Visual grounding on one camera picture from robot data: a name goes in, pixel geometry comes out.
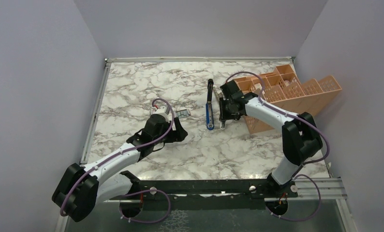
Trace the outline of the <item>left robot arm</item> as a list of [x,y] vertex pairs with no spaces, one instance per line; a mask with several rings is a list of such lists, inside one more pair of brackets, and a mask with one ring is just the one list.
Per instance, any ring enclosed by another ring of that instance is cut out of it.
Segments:
[[187,136],[178,117],[168,120],[162,114],[153,114],[142,129],[110,155],[84,166],[77,163],[68,166],[52,195],[52,202],[60,207],[61,216],[79,222],[97,203],[112,197],[107,184],[120,170],[147,157],[156,145],[182,142]]

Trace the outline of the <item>staple box tray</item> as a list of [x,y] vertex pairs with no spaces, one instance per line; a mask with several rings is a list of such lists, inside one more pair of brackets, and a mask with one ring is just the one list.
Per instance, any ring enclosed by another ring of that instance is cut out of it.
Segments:
[[176,110],[176,116],[181,119],[181,118],[187,118],[191,116],[190,110],[189,109],[181,109],[181,110]]

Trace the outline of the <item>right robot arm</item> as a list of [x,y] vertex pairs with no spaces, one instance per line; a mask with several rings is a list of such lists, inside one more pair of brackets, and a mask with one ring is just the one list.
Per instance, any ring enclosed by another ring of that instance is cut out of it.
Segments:
[[307,112],[296,114],[284,111],[253,92],[244,94],[234,80],[223,84],[220,89],[223,93],[220,99],[222,114],[230,119],[250,116],[281,131],[284,158],[268,175],[266,183],[267,193],[279,196],[305,161],[323,146],[313,116]]

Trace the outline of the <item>blue stapler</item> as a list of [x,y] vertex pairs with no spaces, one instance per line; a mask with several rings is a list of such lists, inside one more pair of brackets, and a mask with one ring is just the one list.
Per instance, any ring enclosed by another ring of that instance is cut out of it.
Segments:
[[207,82],[207,102],[206,102],[206,126],[208,130],[214,129],[214,119],[212,110],[212,93],[214,82],[212,79],[208,79]]

